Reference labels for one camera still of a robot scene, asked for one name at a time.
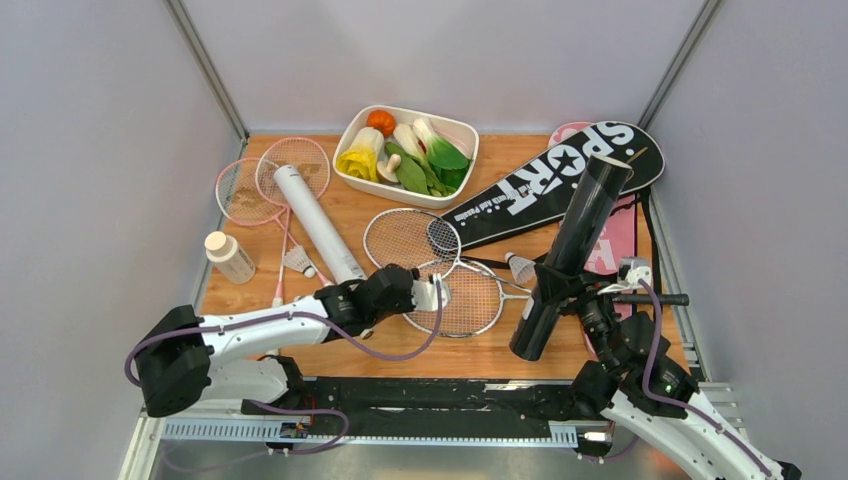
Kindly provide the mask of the white shuttlecock tube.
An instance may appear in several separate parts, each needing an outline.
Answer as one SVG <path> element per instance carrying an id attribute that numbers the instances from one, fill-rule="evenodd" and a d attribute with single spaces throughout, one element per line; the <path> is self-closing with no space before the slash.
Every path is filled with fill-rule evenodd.
<path id="1" fill-rule="evenodd" d="M 293 165 L 283 165 L 273 179 L 305 229 L 333 279 L 341 284 L 367 275 Z"/>

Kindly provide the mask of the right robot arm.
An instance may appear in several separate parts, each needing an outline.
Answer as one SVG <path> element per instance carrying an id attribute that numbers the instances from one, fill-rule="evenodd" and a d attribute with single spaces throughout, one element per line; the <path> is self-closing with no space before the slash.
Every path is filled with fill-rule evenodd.
<path id="1" fill-rule="evenodd" d="M 570 402 L 578 415 L 601 415 L 624 426 L 692 479 L 801 477 L 796 465 L 754 447 L 694 377 L 667 356 L 663 299 L 639 259 L 614 282 L 591 272 L 566 275 L 540 263 L 534 270 L 538 305 L 576 314 L 596 355 L 572 384 Z"/>

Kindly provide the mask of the black shuttlecock tube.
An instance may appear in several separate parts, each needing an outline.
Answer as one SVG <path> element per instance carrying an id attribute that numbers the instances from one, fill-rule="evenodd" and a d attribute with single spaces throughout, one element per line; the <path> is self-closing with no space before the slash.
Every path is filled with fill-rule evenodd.
<path id="1" fill-rule="evenodd" d="M 582 274 L 631 173 L 632 167 L 623 161 L 597 154 L 590 157 L 543 264 L 565 274 Z M 511 352 L 523 360 L 539 360 L 560 317 L 559 309 L 560 305 L 543 306 L 535 285 L 511 337 Z"/>

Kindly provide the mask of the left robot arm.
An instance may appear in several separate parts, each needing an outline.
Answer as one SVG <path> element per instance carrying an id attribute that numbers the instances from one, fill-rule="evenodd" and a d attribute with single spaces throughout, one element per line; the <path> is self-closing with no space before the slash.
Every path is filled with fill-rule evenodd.
<path id="1" fill-rule="evenodd" d="M 450 290 L 438 274 L 396 264 L 365 279 L 330 284 L 292 303 L 240 314 L 199 315 L 172 308 L 130 351 L 128 381 L 140 388 L 147 414 L 168 417 L 198 403 L 243 400 L 270 403 L 282 414 L 300 410 L 306 388 L 290 361 L 259 359 L 274 348 L 358 341 L 382 320 L 415 311 L 442 314 Z"/>

